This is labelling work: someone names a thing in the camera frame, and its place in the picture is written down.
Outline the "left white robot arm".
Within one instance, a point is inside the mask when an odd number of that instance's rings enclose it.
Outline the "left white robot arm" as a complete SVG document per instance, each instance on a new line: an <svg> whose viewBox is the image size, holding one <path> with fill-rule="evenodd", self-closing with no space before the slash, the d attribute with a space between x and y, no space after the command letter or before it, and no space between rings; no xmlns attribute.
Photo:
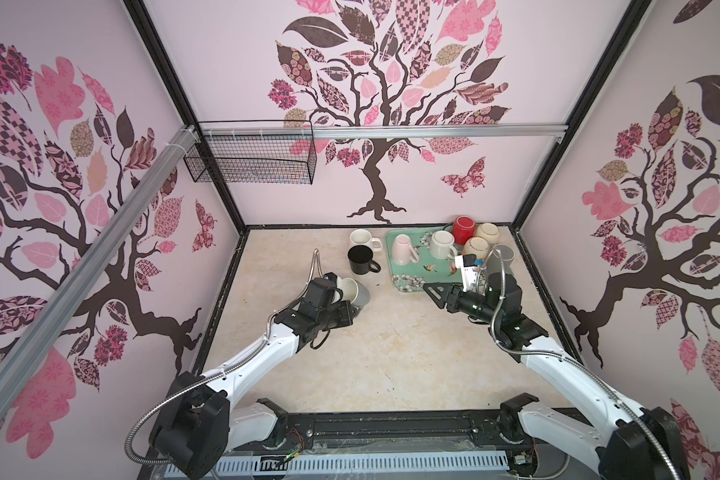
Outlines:
<svg viewBox="0 0 720 480"><path fill-rule="evenodd" d="M150 446L188 478L200 479L227 451L268 439L282 416L276 406L238 403L276 366L306 347L319 348L320 334L353 323L356 309L343 296L335 274L314 278L246 349L201 375L181 374L148 415L156 418Z"/></svg>

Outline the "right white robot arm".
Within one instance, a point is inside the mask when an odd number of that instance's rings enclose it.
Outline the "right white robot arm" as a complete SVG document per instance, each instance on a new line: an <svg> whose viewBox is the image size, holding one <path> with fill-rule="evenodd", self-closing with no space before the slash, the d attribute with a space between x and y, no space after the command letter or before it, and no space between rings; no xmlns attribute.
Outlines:
<svg viewBox="0 0 720 480"><path fill-rule="evenodd" d="M450 283L427 283L423 290L438 308L487 325L500 350L544 378L584 417L576 420L534 395L517 395L501 405L505 440L542 440L602 479L689 478L674 417L623 395L570 356L523 313L522 290L513 276L492 274L483 294Z"/></svg>

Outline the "black and white mug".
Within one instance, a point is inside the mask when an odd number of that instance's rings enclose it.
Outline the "black and white mug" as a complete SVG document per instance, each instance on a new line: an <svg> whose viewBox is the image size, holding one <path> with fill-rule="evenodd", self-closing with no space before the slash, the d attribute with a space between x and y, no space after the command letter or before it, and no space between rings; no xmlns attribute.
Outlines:
<svg viewBox="0 0 720 480"><path fill-rule="evenodd" d="M347 258L354 274L365 275L381 272L381 266L374 260L374 252L368 246L352 246L347 252Z"/></svg>

